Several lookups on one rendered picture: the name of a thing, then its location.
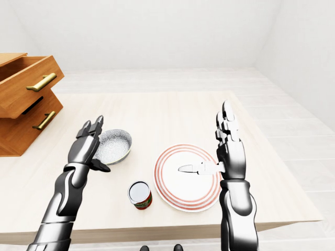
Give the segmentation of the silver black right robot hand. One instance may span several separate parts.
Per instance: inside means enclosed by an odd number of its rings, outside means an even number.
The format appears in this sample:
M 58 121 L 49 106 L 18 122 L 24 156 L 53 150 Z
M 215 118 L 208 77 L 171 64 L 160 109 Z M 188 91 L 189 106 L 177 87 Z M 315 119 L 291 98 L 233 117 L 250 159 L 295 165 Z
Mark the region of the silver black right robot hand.
M 216 139 L 219 141 L 217 148 L 218 163 L 202 162 L 189 164 L 178 168 L 185 173 L 199 175 L 214 175 L 221 173 L 223 179 L 245 179 L 246 159 L 243 143 L 238 133 L 238 121 L 231 104 L 225 100 L 222 111 L 216 116 Z

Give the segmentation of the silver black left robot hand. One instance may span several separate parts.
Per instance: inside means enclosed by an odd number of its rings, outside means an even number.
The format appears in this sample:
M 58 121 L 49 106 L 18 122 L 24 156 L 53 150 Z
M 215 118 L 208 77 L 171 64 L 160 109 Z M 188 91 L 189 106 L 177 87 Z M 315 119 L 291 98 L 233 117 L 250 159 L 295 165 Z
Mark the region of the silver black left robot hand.
M 93 124 L 91 124 L 90 120 L 84 123 L 70 148 L 68 154 L 69 163 L 80 163 L 92 170 L 110 172 L 110 168 L 107 165 L 94 158 L 100 144 L 99 135 L 102 132 L 103 121 L 104 117 L 99 116 Z

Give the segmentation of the patterned black white bowl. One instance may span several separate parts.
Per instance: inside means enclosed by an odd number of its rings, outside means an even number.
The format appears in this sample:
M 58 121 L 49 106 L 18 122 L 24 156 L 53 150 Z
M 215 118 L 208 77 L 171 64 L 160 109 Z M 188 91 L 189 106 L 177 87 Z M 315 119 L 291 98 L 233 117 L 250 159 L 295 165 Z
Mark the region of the patterned black white bowl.
M 131 135 L 121 129 L 112 129 L 99 136 L 99 147 L 95 158 L 105 165 L 115 165 L 125 159 L 132 146 Z

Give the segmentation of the white plate with red rings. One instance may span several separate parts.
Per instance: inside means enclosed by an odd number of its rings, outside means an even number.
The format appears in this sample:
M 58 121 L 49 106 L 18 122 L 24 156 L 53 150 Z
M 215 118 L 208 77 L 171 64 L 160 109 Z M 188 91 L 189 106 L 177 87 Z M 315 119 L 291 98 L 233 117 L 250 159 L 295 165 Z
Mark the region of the white plate with red rings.
M 154 185 L 161 198 L 184 212 L 201 212 L 211 208 L 219 199 L 221 174 L 198 175 L 178 170 L 181 166 L 202 162 L 216 161 L 196 145 L 177 144 L 165 149 L 153 168 Z

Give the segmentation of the closed wooden drawer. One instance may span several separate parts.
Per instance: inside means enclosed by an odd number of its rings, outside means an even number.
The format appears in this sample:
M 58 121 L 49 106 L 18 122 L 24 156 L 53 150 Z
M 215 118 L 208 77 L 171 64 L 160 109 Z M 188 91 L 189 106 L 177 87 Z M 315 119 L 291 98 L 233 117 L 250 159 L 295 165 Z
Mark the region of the closed wooden drawer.
M 38 126 L 44 120 L 45 113 L 55 111 L 57 114 L 62 108 L 56 95 L 49 91 L 18 118 L 0 118 L 0 157 L 21 156 L 42 132 L 32 126 Z

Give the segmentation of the red green food tin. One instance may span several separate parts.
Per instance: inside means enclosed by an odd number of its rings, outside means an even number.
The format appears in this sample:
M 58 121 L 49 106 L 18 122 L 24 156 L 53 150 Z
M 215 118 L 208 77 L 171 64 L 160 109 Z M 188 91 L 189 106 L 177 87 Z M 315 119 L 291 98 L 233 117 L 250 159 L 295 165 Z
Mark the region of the red green food tin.
M 142 180 L 135 181 L 128 188 L 128 198 L 138 210 L 148 208 L 152 203 L 152 193 L 149 185 Z

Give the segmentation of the wooden cabinet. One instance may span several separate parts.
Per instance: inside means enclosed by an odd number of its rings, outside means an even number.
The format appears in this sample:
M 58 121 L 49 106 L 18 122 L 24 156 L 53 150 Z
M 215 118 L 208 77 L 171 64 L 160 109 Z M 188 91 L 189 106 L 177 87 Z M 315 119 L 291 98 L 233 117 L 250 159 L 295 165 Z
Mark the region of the wooden cabinet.
M 0 53 L 0 157 L 21 156 L 60 112 L 51 88 L 63 77 L 51 55 Z

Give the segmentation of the open wooden drawer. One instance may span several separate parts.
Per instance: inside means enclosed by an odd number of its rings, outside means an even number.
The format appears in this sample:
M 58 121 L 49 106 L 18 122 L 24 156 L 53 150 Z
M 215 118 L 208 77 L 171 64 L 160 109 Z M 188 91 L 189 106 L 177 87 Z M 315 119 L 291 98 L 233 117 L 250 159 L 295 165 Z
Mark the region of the open wooden drawer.
M 56 73 L 57 77 L 39 92 L 27 90 Z M 41 95 L 64 77 L 53 56 L 28 56 L 27 53 L 0 53 L 0 118 L 17 118 Z

